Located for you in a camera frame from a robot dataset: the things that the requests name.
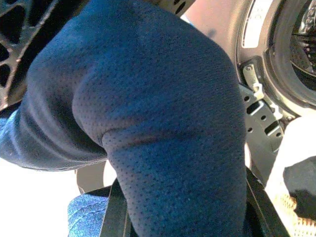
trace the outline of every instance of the blue jeans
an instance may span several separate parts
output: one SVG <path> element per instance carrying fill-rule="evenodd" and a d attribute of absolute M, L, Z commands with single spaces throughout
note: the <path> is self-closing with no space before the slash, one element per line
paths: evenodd
<path fill-rule="evenodd" d="M 68 206 L 68 237 L 99 237 L 108 197 L 81 195 Z"/>

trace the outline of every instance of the white label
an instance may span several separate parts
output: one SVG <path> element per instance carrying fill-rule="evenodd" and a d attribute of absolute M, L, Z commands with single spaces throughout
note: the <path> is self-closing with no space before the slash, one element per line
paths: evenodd
<path fill-rule="evenodd" d="M 258 47 L 261 29 L 272 1 L 273 0 L 256 0 L 254 2 L 251 11 L 248 14 L 246 28 L 243 34 L 243 48 Z"/>

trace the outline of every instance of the perforated mesh fabric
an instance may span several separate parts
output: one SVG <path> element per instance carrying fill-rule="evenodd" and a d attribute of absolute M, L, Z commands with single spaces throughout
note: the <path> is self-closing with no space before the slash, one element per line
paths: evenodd
<path fill-rule="evenodd" d="M 1 157 L 43 170 L 108 158 L 140 237 L 243 235 L 243 106 L 216 43 L 148 3 L 92 0 L 27 82 Z"/>

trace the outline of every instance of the tan knit fabric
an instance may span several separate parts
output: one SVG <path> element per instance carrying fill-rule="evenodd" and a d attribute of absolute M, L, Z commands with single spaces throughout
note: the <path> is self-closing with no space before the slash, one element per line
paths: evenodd
<path fill-rule="evenodd" d="M 269 179 L 269 182 L 266 192 L 289 235 L 291 237 L 316 237 L 316 221 L 297 216 L 294 212 L 297 206 L 296 200 L 289 195 L 284 181 L 271 182 Z"/>

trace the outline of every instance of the black fabric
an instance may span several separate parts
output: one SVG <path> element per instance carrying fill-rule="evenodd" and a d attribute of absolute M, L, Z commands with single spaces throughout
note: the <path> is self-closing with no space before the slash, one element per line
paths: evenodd
<path fill-rule="evenodd" d="M 297 215 L 316 220 L 316 157 L 285 168 L 283 177 L 291 196 L 296 198 Z"/>
<path fill-rule="evenodd" d="M 92 0 L 27 83 L 0 157 L 41 170 L 109 159 L 140 237 L 243 235 L 243 105 L 215 42 L 148 3 Z"/>

